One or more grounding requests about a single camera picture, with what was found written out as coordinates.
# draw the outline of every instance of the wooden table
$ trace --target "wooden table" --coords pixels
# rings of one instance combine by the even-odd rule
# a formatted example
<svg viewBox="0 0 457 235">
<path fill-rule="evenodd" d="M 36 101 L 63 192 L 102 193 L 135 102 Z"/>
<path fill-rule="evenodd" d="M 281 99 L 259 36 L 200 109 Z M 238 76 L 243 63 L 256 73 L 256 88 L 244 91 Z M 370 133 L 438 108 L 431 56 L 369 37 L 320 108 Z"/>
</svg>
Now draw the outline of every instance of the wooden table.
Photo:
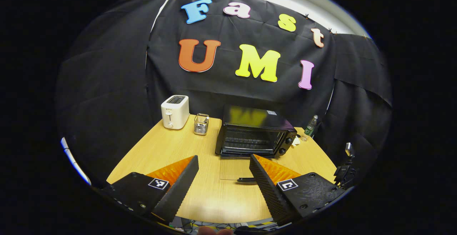
<svg viewBox="0 0 457 235">
<path fill-rule="evenodd" d="M 181 130 L 171 130 L 159 121 L 117 164 L 106 181 L 114 183 L 130 172 L 148 174 L 178 160 L 198 155 L 199 172 L 176 214 L 204 222 L 242 223 L 270 218 L 258 185 L 236 182 L 252 177 L 249 159 L 221 159 L 216 155 L 216 139 L 222 121 L 210 118 L 205 136 L 193 133 L 195 115 L 190 115 Z M 297 128 L 299 135 L 303 129 Z M 306 174 L 316 172 L 333 182 L 335 165 L 309 138 L 273 159 L 289 169 Z"/>
</svg>

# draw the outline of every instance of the orange letter u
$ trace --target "orange letter u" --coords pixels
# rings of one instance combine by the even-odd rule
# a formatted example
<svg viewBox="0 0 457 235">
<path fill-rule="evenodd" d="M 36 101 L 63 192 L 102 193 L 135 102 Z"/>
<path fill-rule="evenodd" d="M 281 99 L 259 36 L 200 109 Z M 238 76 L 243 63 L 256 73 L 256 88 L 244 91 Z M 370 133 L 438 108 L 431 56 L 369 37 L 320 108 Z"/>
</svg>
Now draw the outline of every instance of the orange letter u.
<svg viewBox="0 0 457 235">
<path fill-rule="evenodd" d="M 179 52 L 179 65 L 189 72 L 204 72 L 209 70 L 214 63 L 216 48 L 221 45 L 220 41 L 207 40 L 203 42 L 206 45 L 206 55 L 203 62 L 197 64 L 192 61 L 194 48 L 199 44 L 198 40 L 184 39 L 180 40 L 181 51 Z"/>
</svg>

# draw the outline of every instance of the water bottle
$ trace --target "water bottle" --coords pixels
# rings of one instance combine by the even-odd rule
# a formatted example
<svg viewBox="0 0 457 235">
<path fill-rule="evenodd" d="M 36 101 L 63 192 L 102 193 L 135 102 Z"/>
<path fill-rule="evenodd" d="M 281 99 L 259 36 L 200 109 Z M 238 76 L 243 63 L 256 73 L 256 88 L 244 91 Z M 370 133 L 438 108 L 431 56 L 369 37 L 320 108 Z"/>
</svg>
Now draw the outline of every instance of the water bottle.
<svg viewBox="0 0 457 235">
<path fill-rule="evenodd" d="M 314 128 L 315 128 L 316 123 L 317 123 L 317 118 L 318 118 L 317 115 L 315 115 L 313 117 L 313 119 L 311 119 L 310 122 L 308 123 L 308 126 L 305 129 L 305 135 L 301 137 L 301 139 L 303 141 L 306 141 L 306 139 L 313 133 Z"/>
</svg>

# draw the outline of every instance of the colorful foam letter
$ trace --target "colorful foam letter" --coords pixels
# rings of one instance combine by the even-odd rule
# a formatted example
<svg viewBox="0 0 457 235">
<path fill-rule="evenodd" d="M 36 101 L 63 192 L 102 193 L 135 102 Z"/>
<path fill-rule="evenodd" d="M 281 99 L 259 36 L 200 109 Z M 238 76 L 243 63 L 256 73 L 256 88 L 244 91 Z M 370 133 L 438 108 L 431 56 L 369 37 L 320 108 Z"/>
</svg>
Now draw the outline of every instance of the colorful foam letter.
<svg viewBox="0 0 457 235">
<path fill-rule="evenodd" d="M 294 17 L 291 17 L 290 15 L 287 14 L 280 14 L 279 15 L 279 21 L 278 25 L 281 29 L 288 30 L 288 31 L 294 31 L 297 29 L 295 27 L 294 23 L 297 21 L 295 20 Z"/>
<path fill-rule="evenodd" d="M 179 52 L 179 66 L 189 72 L 204 72 L 209 70 L 214 63 L 216 48 L 221 45 L 220 41 L 207 40 L 203 42 L 206 45 L 205 59 L 200 64 L 192 61 L 194 47 L 199 44 L 198 40 L 184 39 L 180 40 L 181 51 Z"/>
<path fill-rule="evenodd" d="M 228 3 L 229 6 L 224 8 L 224 13 L 230 15 L 238 15 L 240 18 L 249 18 L 249 12 L 251 7 L 247 4 L 238 3 L 238 2 L 230 2 Z"/>
<path fill-rule="evenodd" d="M 319 48 L 323 48 L 323 43 L 320 41 L 320 38 L 323 38 L 323 34 L 320 33 L 320 30 L 319 29 L 311 29 L 311 31 L 314 33 L 314 40 L 315 40 L 315 44 L 319 47 Z"/>
<path fill-rule="evenodd" d="M 260 72 L 265 69 L 260 76 L 261 79 L 271 82 L 278 80 L 276 77 L 276 65 L 278 64 L 278 59 L 281 57 L 280 53 L 269 50 L 261 59 L 254 46 L 241 44 L 240 49 L 243 51 L 243 55 L 241 57 L 240 68 L 235 71 L 236 75 L 249 77 L 251 73 L 248 71 L 248 67 L 250 66 L 254 78 L 257 78 Z"/>
<path fill-rule="evenodd" d="M 191 24 L 191 23 L 195 23 L 195 22 L 205 19 L 206 15 L 201 14 L 200 12 L 204 12 L 204 13 L 208 12 L 209 8 L 208 8 L 207 4 L 210 4 L 210 3 L 212 3 L 211 0 L 199 0 L 199 1 L 189 3 L 187 5 L 181 6 L 181 9 L 185 9 L 187 16 L 189 17 L 189 19 L 187 19 L 186 23 Z"/>
<path fill-rule="evenodd" d="M 313 69 L 314 64 L 310 61 L 302 60 L 300 63 L 303 66 L 302 70 L 302 80 L 298 83 L 298 86 L 305 90 L 311 89 L 311 69 Z"/>
</svg>

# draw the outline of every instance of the hand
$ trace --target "hand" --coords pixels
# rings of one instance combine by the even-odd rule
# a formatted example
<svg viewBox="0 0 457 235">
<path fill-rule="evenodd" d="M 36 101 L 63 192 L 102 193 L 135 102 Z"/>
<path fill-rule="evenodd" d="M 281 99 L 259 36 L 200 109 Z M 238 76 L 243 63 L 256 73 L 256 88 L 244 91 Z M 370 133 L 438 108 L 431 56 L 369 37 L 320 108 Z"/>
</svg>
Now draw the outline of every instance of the hand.
<svg viewBox="0 0 457 235">
<path fill-rule="evenodd" d="M 219 230 L 219 232 L 215 232 L 213 229 L 206 227 L 206 226 L 201 226 L 199 227 L 199 233 L 197 235 L 232 235 L 233 230 L 229 229 L 223 229 Z"/>
</svg>

